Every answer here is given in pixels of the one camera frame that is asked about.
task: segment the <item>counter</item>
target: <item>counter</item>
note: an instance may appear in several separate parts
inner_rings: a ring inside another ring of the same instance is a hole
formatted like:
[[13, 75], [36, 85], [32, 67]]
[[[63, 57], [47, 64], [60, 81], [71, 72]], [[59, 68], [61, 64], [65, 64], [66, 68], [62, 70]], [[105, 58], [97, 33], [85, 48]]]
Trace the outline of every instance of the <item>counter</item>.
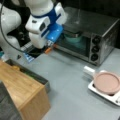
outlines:
[[114, 49], [97, 67], [60, 51], [41, 55], [24, 66], [49, 80], [50, 111], [42, 120], [118, 120], [120, 107], [88, 90], [84, 66], [120, 75], [120, 50]]

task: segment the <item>blue object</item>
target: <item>blue object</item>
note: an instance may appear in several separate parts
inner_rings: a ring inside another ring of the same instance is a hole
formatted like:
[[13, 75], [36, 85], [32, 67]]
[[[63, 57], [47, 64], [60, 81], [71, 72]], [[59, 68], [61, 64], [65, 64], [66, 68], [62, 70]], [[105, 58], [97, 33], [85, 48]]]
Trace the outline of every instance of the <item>blue object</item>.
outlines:
[[28, 61], [28, 63], [32, 62], [35, 59], [34, 57], [28, 55], [27, 53], [23, 53], [23, 54], [24, 54], [26, 60]]
[[35, 18], [38, 18], [38, 19], [43, 18], [43, 17], [49, 17], [50, 25], [43, 32], [41, 37], [43, 37], [48, 31], [50, 31], [48, 33], [48, 35], [46, 36], [46, 39], [55, 43], [57, 41], [57, 39], [59, 38], [59, 36], [61, 35], [61, 33], [63, 32], [63, 27], [56, 23], [57, 19], [61, 16], [61, 14], [59, 14], [57, 16], [57, 14], [55, 12], [55, 8], [53, 8], [49, 13], [47, 13], [45, 15], [42, 15], [42, 16], [32, 15], [32, 16], [35, 17]]
[[59, 38], [59, 36], [61, 35], [61, 33], [63, 32], [63, 27], [61, 25], [55, 23], [55, 24], [49, 26], [49, 30], [50, 30], [50, 32], [46, 36], [46, 39], [55, 43], [57, 41], [57, 39]]

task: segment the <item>table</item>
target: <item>table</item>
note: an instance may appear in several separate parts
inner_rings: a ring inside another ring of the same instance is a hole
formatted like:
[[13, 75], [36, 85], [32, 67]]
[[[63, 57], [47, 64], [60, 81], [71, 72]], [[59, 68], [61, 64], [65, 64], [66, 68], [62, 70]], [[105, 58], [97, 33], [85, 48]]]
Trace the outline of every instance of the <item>table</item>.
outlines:
[[49, 110], [45, 87], [26, 74], [0, 61], [3, 81], [23, 120], [39, 120]]
[[24, 66], [49, 80], [51, 109], [42, 120], [118, 120], [120, 107], [88, 90], [84, 66], [120, 75], [120, 50], [97, 67], [59, 51], [41, 55]]

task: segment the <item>oven door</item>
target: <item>oven door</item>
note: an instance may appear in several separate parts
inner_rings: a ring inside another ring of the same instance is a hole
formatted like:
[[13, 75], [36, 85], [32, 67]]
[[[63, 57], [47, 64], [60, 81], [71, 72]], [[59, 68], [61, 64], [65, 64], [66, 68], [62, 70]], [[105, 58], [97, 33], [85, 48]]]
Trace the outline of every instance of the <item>oven door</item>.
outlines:
[[85, 36], [70, 37], [62, 34], [57, 42], [56, 48], [73, 56], [89, 61], [91, 38]]

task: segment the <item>cable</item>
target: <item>cable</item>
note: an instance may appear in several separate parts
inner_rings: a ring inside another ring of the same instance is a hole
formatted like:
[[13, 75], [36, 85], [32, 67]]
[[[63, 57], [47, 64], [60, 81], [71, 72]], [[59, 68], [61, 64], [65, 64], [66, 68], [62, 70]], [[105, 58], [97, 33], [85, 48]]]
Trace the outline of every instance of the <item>cable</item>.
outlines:
[[2, 35], [3, 35], [3, 38], [4, 38], [5, 41], [6, 41], [12, 48], [14, 48], [15, 50], [17, 50], [17, 51], [19, 51], [19, 52], [22, 52], [22, 53], [26, 53], [25, 51], [22, 51], [22, 50], [20, 50], [20, 49], [18, 49], [18, 48], [16, 48], [16, 47], [14, 47], [12, 44], [10, 44], [10, 43], [7, 41], [7, 39], [6, 39], [5, 35], [4, 35], [3, 29], [2, 29], [2, 10], [3, 10], [3, 6], [4, 6], [4, 2], [5, 2], [5, 0], [2, 1], [2, 6], [1, 6], [1, 9], [0, 9], [0, 30], [1, 30], [1, 33], [2, 33]]

